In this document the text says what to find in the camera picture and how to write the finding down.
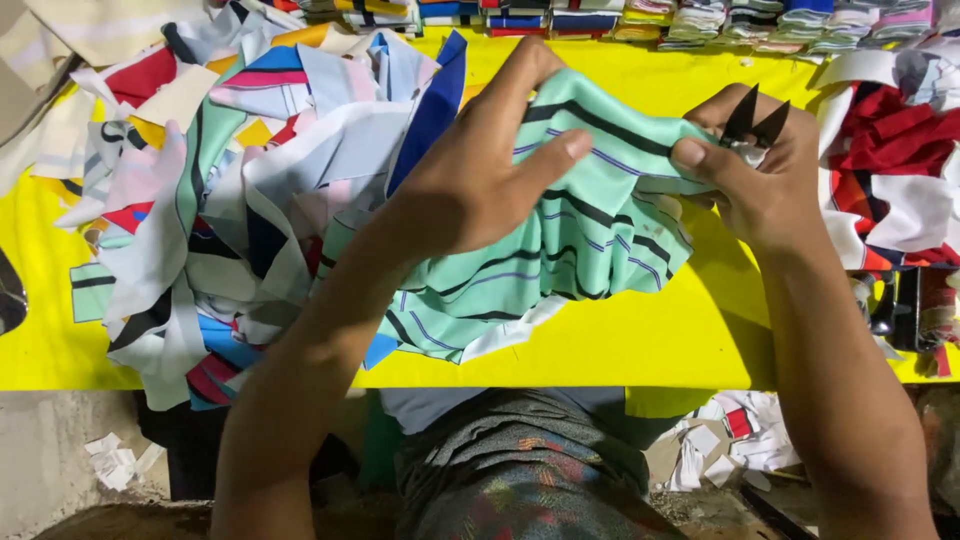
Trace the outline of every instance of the striped fabric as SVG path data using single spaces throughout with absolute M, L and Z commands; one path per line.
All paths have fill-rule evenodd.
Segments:
M 573 128 L 591 131 L 592 154 L 552 184 L 530 217 L 500 241 L 419 265 L 394 296 L 379 333 L 402 342 L 401 350 L 458 363 L 475 337 L 551 295 L 601 300 L 666 285 L 692 248 L 679 203 L 642 188 L 690 182 L 670 165 L 670 146 L 684 135 L 708 136 L 684 120 L 631 110 L 565 69 L 541 86 L 528 109 L 514 161 Z M 637 177 L 646 182 L 638 184 Z M 330 224 L 319 277 L 336 264 L 357 225 Z

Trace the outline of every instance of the yellow table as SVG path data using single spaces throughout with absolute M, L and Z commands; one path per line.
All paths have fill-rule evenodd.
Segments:
M 414 44 L 435 55 L 448 32 L 427 28 Z M 468 85 L 480 85 L 516 40 L 465 34 Z M 594 41 L 550 45 L 571 67 L 648 114 L 683 115 L 733 82 L 761 83 L 764 92 L 802 108 L 814 107 L 818 96 L 809 89 L 817 67 L 806 62 L 754 55 L 753 65 L 744 66 L 742 56 L 723 50 L 657 53 Z M 0 390 L 137 388 L 136 373 L 105 358 L 108 341 L 99 323 L 72 322 L 67 268 L 87 262 L 89 252 L 78 234 L 50 227 L 63 212 L 49 189 L 26 177 L 0 199 L 0 247 L 23 278 L 30 302 L 24 324 L 0 336 Z M 358 374 L 354 385 L 773 388 L 771 334 L 752 256 L 712 212 L 684 205 L 684 223 L 694 255 L 659 294 L 624 292 L 570 303 L 529 342 L 461 366 L 394 353 Z M 950 355 L 955 361 L 952 347 Z M 903 381 L 926 381 L 915 373 L 914 360 L 892 365 Z M 663 392 L 642 394 L 657 401 Z M 637 403 L 636 411 L 649 412 Z

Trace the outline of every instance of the scissors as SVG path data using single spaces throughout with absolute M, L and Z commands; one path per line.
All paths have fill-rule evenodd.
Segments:
M 720 137 L 720 146 L 730 148 L 737 141 L 745 141 L 747 135 L 756 137 L 754 146 L 763 150 L 769 149 L 777 141 L 777 137 L 783 131 L 783 125 L 786 124 L 787 114 L 790 113 L 790 101 L 787 100 L 779 109 L 754 125 L 756 97 L 759 93 L 760 85 L 754 86 L 733 108 L 723 136 Z

